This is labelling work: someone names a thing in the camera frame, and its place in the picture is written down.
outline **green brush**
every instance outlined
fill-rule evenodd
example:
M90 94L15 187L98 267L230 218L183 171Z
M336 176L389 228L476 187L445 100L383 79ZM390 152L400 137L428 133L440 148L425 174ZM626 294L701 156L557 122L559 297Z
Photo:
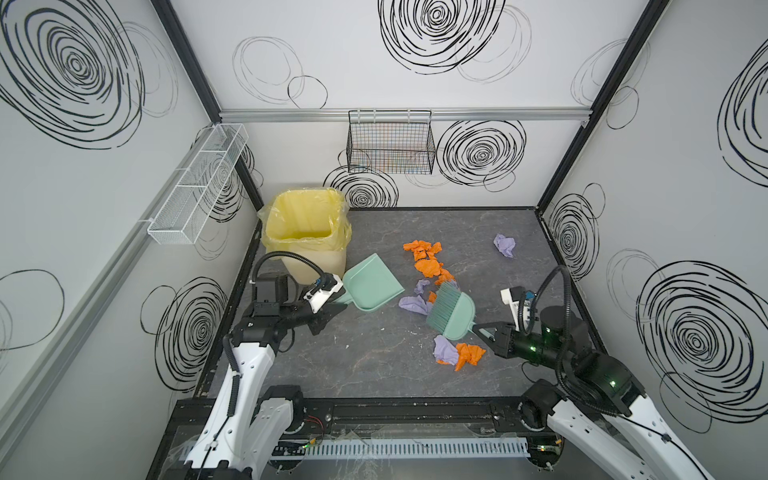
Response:
M443 283L427 323L449 340L460 340L475 325L475 302L450 283Z

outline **white wire basket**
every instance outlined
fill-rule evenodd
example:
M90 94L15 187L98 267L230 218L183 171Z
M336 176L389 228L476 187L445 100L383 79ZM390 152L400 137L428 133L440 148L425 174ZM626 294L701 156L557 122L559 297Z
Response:
M184 171L147 233L160 245L191 245L227 185L248 133L243 124L218 124Z

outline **green dustpan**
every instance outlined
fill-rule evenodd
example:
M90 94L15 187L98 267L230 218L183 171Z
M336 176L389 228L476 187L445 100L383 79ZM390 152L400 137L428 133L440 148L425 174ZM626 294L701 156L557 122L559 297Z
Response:
M355 303L363 312L378 309L405 290L376 253L347 270L342 281L346 292L333 302Z

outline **dustpan handle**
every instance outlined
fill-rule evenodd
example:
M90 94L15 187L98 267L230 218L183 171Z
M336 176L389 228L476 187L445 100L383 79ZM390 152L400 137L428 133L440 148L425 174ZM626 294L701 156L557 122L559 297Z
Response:
M352 295L347 291L347 292L344 292L342 296L332 301L332 303L344 303L346 305L349 305L350 303L352 303L352 301L353 301Z

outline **plastic bin liner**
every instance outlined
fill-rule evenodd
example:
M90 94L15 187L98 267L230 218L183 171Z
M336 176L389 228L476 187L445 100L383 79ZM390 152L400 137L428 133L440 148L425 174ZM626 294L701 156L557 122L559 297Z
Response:
M286 190L259 210L267 252L340 251L352 239L349 205L335 188Z

